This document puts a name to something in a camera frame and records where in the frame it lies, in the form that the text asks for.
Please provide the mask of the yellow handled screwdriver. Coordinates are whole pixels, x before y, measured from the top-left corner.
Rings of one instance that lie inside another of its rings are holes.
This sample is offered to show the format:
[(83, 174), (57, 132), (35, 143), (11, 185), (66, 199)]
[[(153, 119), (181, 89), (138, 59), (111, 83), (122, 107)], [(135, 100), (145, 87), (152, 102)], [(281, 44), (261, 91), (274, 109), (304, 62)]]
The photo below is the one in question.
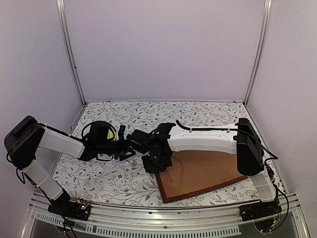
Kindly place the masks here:
[(107, 139), (114, 139), (114, 138), (115, 138), (115, 134), (112, 131), (109, 131)]

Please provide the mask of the red-brown wooden picture frame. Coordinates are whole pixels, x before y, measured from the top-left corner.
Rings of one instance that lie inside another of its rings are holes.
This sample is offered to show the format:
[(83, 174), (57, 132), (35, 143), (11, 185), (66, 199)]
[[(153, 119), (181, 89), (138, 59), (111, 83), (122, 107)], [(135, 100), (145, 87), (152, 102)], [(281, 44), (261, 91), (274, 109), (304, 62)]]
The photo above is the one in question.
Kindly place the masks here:
[(237, 156), (216, 151), (180, 151), (172, 166), (156, 173), (163, 203), (211, 192), (247, 179), (237, 170)]

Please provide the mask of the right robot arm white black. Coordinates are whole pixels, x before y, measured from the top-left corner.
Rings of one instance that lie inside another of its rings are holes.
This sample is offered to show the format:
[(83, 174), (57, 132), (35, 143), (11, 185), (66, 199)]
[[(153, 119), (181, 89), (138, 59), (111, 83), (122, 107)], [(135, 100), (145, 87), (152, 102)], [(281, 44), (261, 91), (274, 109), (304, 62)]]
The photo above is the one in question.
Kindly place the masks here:
[(250, 121), (240, 118), (236, 124), (220, 127), (186, 127), (180, 123), (161, 123), (152, 132), (135, 130), (127, 135), (128, 145), (143, 154), (147, 173), (164, 172), (172, 166), (172, 154), (182, 151), (212, 151), (235, 155), (237, 171), (251, 179), (260, 202), (256, 212), (267, 216), (275, 209), (277, 189), (263, 161), (266, 148)]

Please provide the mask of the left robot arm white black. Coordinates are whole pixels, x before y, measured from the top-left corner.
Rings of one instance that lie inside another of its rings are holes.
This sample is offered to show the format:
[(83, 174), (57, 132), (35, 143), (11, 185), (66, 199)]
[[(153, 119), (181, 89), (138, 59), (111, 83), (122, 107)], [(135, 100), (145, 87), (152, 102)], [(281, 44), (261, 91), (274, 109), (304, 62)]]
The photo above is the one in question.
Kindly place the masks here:
[(124, 138), (125, 126), (116, 130), (110, 123), (98, 120), (85, 127), (89, 132), (77, 138), (38, 122), (33, 116), (26, 116), (4, 138), (7, 160), (41, 189), (63, 215), (72, 213), (73, 203), (68, 193), (36, 160), (39, 148), (66, 154), (84, 162), (97, 159), (99, 154), (120, 161), (135, 155), (128, 140)]

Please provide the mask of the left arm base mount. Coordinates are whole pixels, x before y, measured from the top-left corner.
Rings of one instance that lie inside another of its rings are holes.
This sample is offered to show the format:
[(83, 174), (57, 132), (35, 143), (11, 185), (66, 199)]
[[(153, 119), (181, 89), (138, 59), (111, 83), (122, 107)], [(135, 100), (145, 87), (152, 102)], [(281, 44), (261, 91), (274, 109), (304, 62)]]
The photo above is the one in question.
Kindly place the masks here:
[(68, 197), (59, 197), (51, 200), (48, 211), (67, 218), (88, 221), (91, 212), (91, 202), (80, 198), (71, 201)]

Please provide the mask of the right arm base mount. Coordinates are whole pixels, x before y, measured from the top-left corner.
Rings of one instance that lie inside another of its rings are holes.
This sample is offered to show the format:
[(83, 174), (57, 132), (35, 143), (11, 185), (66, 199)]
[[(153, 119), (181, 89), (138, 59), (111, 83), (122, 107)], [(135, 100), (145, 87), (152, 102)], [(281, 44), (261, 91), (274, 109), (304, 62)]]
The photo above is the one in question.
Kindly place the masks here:
[(250, 221), (267, 216), (278, 214), (282, 211), (279, 200), (276, 199), (271, 202), (256, 202), (239, 207), (242, 221)]

